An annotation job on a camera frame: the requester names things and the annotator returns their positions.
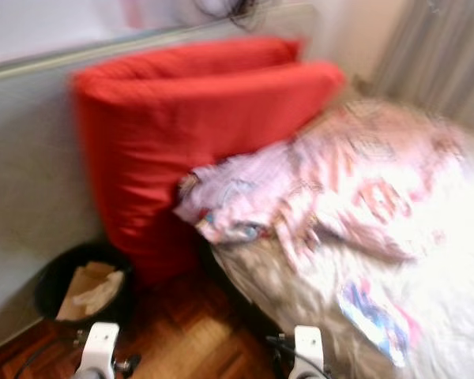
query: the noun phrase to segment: cardboard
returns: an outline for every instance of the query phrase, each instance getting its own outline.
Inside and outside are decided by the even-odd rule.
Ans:
[[[76,268],[56,320],[77,321],[87,317],[85,307],[73,304],[72,297],[90,291],[105,283],[107,275],[114,270],[114,266],[93,261],[87,263],[85,267]]]

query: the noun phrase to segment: white object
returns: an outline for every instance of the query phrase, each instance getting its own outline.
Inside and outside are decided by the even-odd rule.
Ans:
[[[105,322],[93,324],[82,352],[81,365],[77,373],[98,370],[103,379],[115,379],[112,354],[118,339],[119,326]]]
[[[76,306],[86,306],[85,314],[96,313],[101,310],[118,292],[119,285],[123,281],[123,272],[116,271],[107,275],[107,281],[90,291],[73,296],[72,301]]]
[[[323,346],[322,333],[314,326],[296,326],[295,327],[295,353],[312,361],[320,370],[323,370]],[[316,373],[310,365],[299,357],[295,356],[295,365],[290,372],[289,379],[297,379],[302,374]]]

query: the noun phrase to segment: white curtain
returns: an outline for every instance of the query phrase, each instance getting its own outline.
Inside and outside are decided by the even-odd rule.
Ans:
[[[474,128],[474,0],[411,0],[374,84]]]

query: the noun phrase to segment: red cushion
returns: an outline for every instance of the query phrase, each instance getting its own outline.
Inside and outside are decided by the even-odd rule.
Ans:
[[[291,136],[342,85],[329,63],[256,38],[104,63],[74,82],[92,188],[111,241],[149,284],[196,264],[191,227],[170,212],[191,168]]]

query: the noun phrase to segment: wooden floor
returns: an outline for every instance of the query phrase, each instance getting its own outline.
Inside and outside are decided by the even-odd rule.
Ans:
[[[13,379],[25,359],[68,331],[42,322],[0,349],[0,379]],[[116,356],[142,354],[133,379],[273,379],[269,350],[243,325],[224,293],[204,274],[163,284],[141,296],[120,333]],[[81,350],[57,343],[24,379],[68,379]]]

